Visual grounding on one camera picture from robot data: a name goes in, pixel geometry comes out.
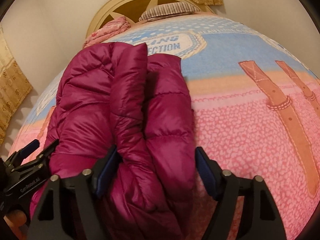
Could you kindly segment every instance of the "mattress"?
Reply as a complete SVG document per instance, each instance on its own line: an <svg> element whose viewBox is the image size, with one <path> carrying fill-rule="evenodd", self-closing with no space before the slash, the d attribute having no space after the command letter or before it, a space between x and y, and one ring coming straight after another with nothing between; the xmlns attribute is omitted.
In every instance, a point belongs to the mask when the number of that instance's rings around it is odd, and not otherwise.
<svg viewBox="0 0 320 240"><path fill-rule="evenodd" d="M129 29L107 42L145 42L149 55L182 58L196 117L196 142L223 169L261 175L294 239L319 199L320 85L318 78L277 42L218 16L192 15ZM27 117L11 152L46 138L61 72ZM197 176L189 239L201 239L216 203ZM229 234L235 239L243 200Z"/></svg>

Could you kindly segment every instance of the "brown belt print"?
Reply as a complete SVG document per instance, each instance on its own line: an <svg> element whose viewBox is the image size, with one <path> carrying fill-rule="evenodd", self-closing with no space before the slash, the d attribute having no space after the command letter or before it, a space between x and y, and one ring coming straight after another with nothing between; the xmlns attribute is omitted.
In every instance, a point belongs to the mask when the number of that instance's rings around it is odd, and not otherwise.
<svg viewBox="0 0 320 240"><path fill-rule="evenodd" d="M239 65L268 97L269 109L277 112L305 171L308 191L315 197L319 184L319 173L313 159L311 144L291 104L290 97L286 96L254 61L239 62Z"/></svg>
<svg viewBox="0 0 320 240"><path fill-rule="evenodd" d="M316 114L320 118L320 105L316 99L316 95L307 87L305 83L298 77L292 68L290 68L284 61L276 60L280 68L292 79L293 82L302 90L304 97L310 102Z"/></svg>

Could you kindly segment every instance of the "human hand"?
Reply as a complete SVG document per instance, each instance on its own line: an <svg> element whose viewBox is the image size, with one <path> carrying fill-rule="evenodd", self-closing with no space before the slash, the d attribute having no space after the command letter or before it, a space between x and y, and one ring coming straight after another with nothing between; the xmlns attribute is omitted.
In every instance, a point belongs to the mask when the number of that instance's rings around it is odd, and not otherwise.
<svg viewBox="0 0 320 240"><path fill-rule="evenodd" d="M19 240L27 239L27 236L25 236L19 228L27 222L27 217L22 211L15 210L5 216L4 220Z"/></svg>

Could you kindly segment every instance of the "printed bedspread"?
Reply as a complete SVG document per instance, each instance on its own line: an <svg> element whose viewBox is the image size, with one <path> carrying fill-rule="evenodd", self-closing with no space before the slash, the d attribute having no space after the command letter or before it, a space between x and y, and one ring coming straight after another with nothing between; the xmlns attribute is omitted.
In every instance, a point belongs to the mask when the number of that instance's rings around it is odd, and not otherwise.
<svg viewBox="0 0 320 240"><path fill-rule="evenodd" d="M146 42L149 54L182 58L197 144L237 176L264 177L287 238L294 239L320 199L320 85L313 73L275 41L217 16L166 19L128 30L112 41ZM39 98L11 152L35 138L43 146L61 76ZM189 239L198 240L216 203L199 177L194 195ZM242 203L239 199L229 239L235 239Z"/></svg>

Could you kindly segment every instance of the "metal screw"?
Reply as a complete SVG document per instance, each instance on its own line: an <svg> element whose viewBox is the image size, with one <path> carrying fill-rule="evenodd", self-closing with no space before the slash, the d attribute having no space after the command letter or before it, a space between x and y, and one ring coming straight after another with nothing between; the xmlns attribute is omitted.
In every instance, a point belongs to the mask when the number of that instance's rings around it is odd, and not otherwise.
<svg viewBox="0 0 320 240"><path fill-rule="evenodd" d="M229 176L231 176L232 172L229 170L223 170L222 174L223 174L223 176L229 177Z"/></svg>
<svg viewBox="0 0 320 240"><path fill-rule="evenodd" d="M92 170L90 170L90 169L84 169L84 170L82 171L82 174L83 174L84 176L88 176L88 175L91 174L91 172L92 172Z"/></svg>
<svg viewBox="0 0 320 240"><path fill-rule="evenodd" d="M257 182L263 182L263 177L261 176L255 176L254 179L257 181Z"/></svg>
<svg viewBox="0 0 320 240"><path fill-rule="evenodd" d="M59 179L59 176L56 174L52 175L50 178L51 181L57 181L58 179Z"/></svg>

